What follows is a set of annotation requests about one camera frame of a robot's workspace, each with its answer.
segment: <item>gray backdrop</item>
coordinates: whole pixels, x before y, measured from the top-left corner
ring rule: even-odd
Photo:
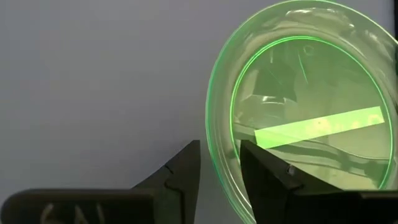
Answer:
[[[1,0],[0,204],[30,187],[131,187],[201,139],[197,223],[241,223],[205,141],[211,68],[276,0]],[[392,30],[392,1],[346,0]]]

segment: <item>green glowing rim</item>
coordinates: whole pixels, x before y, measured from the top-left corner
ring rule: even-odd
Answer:
[[[208,91],[207,91],[207,96],[206,96],[206,106],[205,106],[205,127],[206,127],[206,139],[207,139],[207,143],[208,143],[208,150],[209,153],[211,155],[211,160],[213,162],[213,165],[215,167],[216,170],[216,174],[220,180],[220,183],[223,187],[223,191],[226,194],[226,198],[228,199],[228,201],[230,202],[230,204],[232,205],[232,208],[235,210],[235,212],[239,215],[239,217],[242,219],[242,221],[244,223],[255,223],[254,221],[254,217],[252,216],[252,214],[247,210],[247,208],[240,204],[238,205],[235,201],[235,199],[233,199],[233,193],[235,192],[235,189],[233,189],[233,187],[231,186],[231,180],[229,180],[230,178],[232,178],[231,176],[226,176],[223,172],[224,172],[224,164],[220,163],[217,161],[216,158],[216,146],[215,143],[213,142],[213,136],[211,135],[212,133],[214,133],[214,130],[211,129],[211,124],[212,124],[212,118],[211,118],[211,101],[209,99],[212,98],[213,96],[213,88],[214,88],[214,78],[216,77],[216,73],[217,73],[217,69],[218,69],[218,65],[219,62],[221,61],[221,59],[224,57],[225,54],[225,50],[227,49],[228,46],[230,46],[232,43],[232,41],[236,38],[236,36],[238,36],[239,31],[242,29],[242,27],[246,26],[247,23],[253,19],[255,19],[258,15],[264,13],[265,11],[276,7],[276,6],[280,6],[283,4],[290,4],[292,2],[296,2],[297,0],[287,0],[284,2],[279,2],[277,4],[273,4],[271,6],[265,7],[264,9],[256,12],[255,14],[253,14],[251,17],[249,17],[248,19],[246,19],[231,35],[230,37],[227,39],[227,41],[225,42],[224,46],[221,48],[217,59],[215,61],[215,64],[213,66],[213,69],[211,70],[211,76],[210,76],[210,80],[209,80],[209,85],[208,85]],[[363,13],[354,10],[350,7],[344,6],[342,4],[336,3],[336,2],[331,2],[331,1],[326,1],[326,0],[317,0],[318,2],[323,2],[325,4],[332,4],[334,6],[338,6],[338,7],[342,7],[343,9],[349,10],[353,13],[356,13],[360,16],[362,16],[362,18],[364,20],[368,20],[371,21],[378,29],[382,30],[388,37],[390,37],[390,39],[392,41],[394,41],[394,43],[396,45],[398,45],[398,41],[395,40],[395,38],[393,36],[391,36],[390,33],[388,33],[382,26],[380,26],[379,24],[377,24],[376,22],[374,22],[371,18],[369,18],[368,16],[364,15]]]
[[[234,135],[233,135],[233,108],[234,108],[234,102],[235,102],[235,98],[236,98],[236,94],[238,91],[238,88],[240,86],[240,83],[244,77],[244,75],[246,74],[246,71],[248,70],[248,68],[250,67],[250,65],[261,55],[263,54],[266,50],[270,49],[271,47],[274,47],[278,44],[281,44],[283,42],[288,42],[291,40],[313,40],[313,41],[317,41],[317,42],[321,42],[324,44],[327,44],[329,46],[335,47],[336,49],[342,51],[343,53],[345,53],[347,56],[349,56],[351,59],[353,59],[365,72],[366,74],[368,74],[369,78],[372,80],[372,82],[374,83],[374,85],[377,88],[377,91],[379,92],[382,102],[384,104],[384,107],[386,109],[386,113],[387,113],[387,118],[388,118],[388,123],[389,123],[389,127],[390,127],[390,158],[389,158],[389,162],[387,165],[387,170],[386,173],[384,174],[383,180],[380,183],[379,189],[383,189],[385,187],[385,184],[387,182],[387,178],[389,177],[390,174],[390,169],[391,169],[391,163],[393,160],[393,153],[394,153],[394,146],[393,146],[393,133],[392,133],[392,121],[390,118],[390,114],[389,114],[389,109],[387,107],[387,103],[384,99],[384,96],[379,88],[379,86],[377,85],[377,83],[375,82],[375,80],[373,79],[372,75],[363,67],[363,65],[361,65],[358,60],[356,60],[352,55],[350,55],[348,52],[346,52],[345,50],[343,50],[342,48],[329,43],[325,40],[319,39],[317,37],[310,37],[310,36],[304,36],[304,35],[298,35],[298,36],[291,36],[291,37],[285,37],[276,41],[273,41],[269,44],[267,44],[265,47],[261,48],[260,50],[258,50],[249,60],[248,62],[245,64],[245,66],[243,67],[243,69],[241,70],[241,73],[239,74],[239,77],[237,78],[236,82],[235,82],[235,86],[233,88],[233,92],[232,92],[232,98],[231,98],[231,104],[230,104],[230,108],[229,108],[229,131],[231,132],[231,140],[233,142],[233,147],[234,147],[234,152],[236,157],[239,159],[239,155],[238,155],[238,150],[236,149],[236,145],[234,142]]]

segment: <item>green light beam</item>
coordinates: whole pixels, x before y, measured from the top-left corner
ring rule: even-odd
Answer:
[[[263,128],[255,130],[254,136],[258,146],[269,149],[381,123],[384,123],[384,118],[380,106],[375,106]]]

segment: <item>clear plastic dish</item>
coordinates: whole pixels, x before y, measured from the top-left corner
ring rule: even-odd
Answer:
[[[239,166],[249,139],[341,189],[395,189],[396,40],[327,1],[286,1],[244,22],[220,52],[206,102],[226,196],[255,223]]]

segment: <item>green glowing edge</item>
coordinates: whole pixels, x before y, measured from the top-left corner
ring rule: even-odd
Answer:
[[[255,130],[254,136],[258,146],[270,149],[382,123],[384,118],[380,106],[375,106],[262,128]]]
[[[291,40],[313,40],[313,41],[318,41],[327,45],[330,45],[332,47],[335,47],[336,49],[342,51],[343,53],[345,53],[347,56],[349,56],[351,59],[353,59],[365,72],[366,74],[368,74],[368,76],[370,77],[370,79],[372,80],[372,82],[374,83],[375,87],[377,88],[377,91],[379,92],[382,102],[384,104],[384,107],[386,108],[387,111],[387,119],[388,119],[388,123],[389,123],[389,127],[390,127],[390,158],[389,158],[389,162],[387,165],[387,170],[386,173],[384,174],[383,180],[380,183],[379,189],[383,189],[385,187],[385,184],[387,182],[387,178],[391,172],[391,164],[392,164],[392,160],[393,158],[393,153],[394,153],[394,146],[393,146],[393,133],[392,133],[392,121],[390,118],[390,114],[389,114],[389,110],[387,107],[387,103],[384,99],[384,96],[381,93],[381,90],[379,88],[379,86],[377,85],[377,83],[374,81],[373,77],[371,76],[371,74],[363,67],[363,65],[361,65],[358,60],[356,60],[352,55],[350,55],[348,52],[346,52],[345,50],[343,50],[342,48],[329,43],[325,40],[319,39],[317,37],[310,37],[310,36],[291,36],[291,37],[285,37],[282,39],[279,39],[277,41],[271,42],[270,44],[266,45],[265,47],[263,47],[262,49],[260,49],[259,51],[257,51],[249,60],[248,62],[245,64],[245,66],[243,67],[241,73],[239,74],[239,77],[237,78],[236,82],[235,82],[235,86],[233,88],[233,92],[232,92],[232,98],[231,98],[231,104],[230,104],[230,108],[229,108],[229,131],[231,133],[231,140],[233,142],[233,147],[234,147],[234,151],[235,151],[235,155],[237,158],[239,158],[239,154],[238,154],[238,149],[236,148],[236,145],[234,143],[234,134],[233,134],[233,108],[234,108],[234,102],[235,102],[235,98],[236,98],[236,94],[238,92],[238,88],[239,85],[243,79],[244,74],[246,74],[246,71],[248,70],[248,68],[251,66],[251,64],[262,54],[264,53],[266,50],[270,49],[273,46],[276,46],[277,44],[281,44],[283,42],[287,42],[287,41],[291,41]]]
[[[214,80],[214,77],[216,76],[216,71],[217,71],[218,64],[219,64],[221,58],[223,58],[223,55],[224,55],[224,52],[225,52],[227,46],[231,45],[231,43],[234,40],[234,38],[236,37],[238,31],[241,30],[241,28],[244,27],[248,21],[254,19],[256,16],[258,16],[259,14],[263,13],[264,11],[266,11],[266,10],[272,8],[272,7],[280,6],[280,5],[283,5],[283,4],[289,4],[289,3],[295,2],[295,1],[296,0],[288,0],[288,1],[277,3],[277,4],[273,4],[271,6],[265,7],[264,9],[260,10],[259,12],[253,14],[250,18],[246,19],[246,21],[244,21],[231,34],[231,36],[225,42],[224,46],[222,47],[222,49],[220,50],[220,52],[219,52],[219,54],[217,56],[216,62],[215,62],[214,66],[213,66],[213,69],[211,71],[211,76],[210,76],[209,85],[208,85],[208,91],[207,91],[207,96],[206,96],[206,99],[207,99],[206,100],[206,106],[205,106],[205,116],[206,116],[206,118],[205,118],[205,127],[206,127],[206,139],[207,139],[207,143],[208,143],[208,150],[209,150],[213,165],[215,167],[217,176],[218,176],[218,178],[219,178],[219,180],[221,182],[221,185],[223,186],[223,191],[226,194],[228,201],[232,205],[232,208],[235,210],[235,212],[239,215],[239,217],[242,219],[242,221],[244,223],[255,223],[254,217],[251,214],[251,212],[249,212],[246,209],[245,206],[243,206],[242,204],[241,205],[236,204],[236,202],[234,201],[234,199],[232,197],[233,193],[236,195],[235,190],[231,186],[232,183],[231,183],[230,178],[232,178],[232,177],[226,177],[225,176],[225,174],[223,173],[223,170],[222,170],[222,169],[224,169],[224,167],[222,167],[222,164],[218,164],[218,162],[215,159],[216,158],[216,153],[217,153],[216,152],[217,148],[213,145],[213,140],[212,140],[212,137],[211,137],[211,133],[212,133],[213,130],[210,129],[212,120],[211,120],[211,110],[210,110],[210,108],[211,108],[210,104],[211,103],[210,103],[210,100],[209,100],[212,97],[212,91],[213,91],[213,87],[214,87],[213,80]],[[363,13],[361,13],[361,12],[359,12],[357,10],[354,10],[354,9],[352,9],[350,7],[344,6],[342,4],[336,3],[336,2],[331,2],[331,1],[326,1],[326,0],[317,0],[317,1],[318,2],[324,2],[324,3],[327,3],[327,4],[333,4],[333,5],[348,9],[348,10],[350,10],[352,12],[355,12],[355,13],[359,14],[364,19],[371,21],[376,27],[378,27],[385,34],[387,34],[390,37],[390,39],[393,40],[396,43],[396,45],[398,45],[398,41],[396,41],[396,39],[393,36],[391,36],[390,33],[388,33],[382,26],[380,26],[379,24],[374,22],[372,19],[370,19],[368,16],[364,15]]]

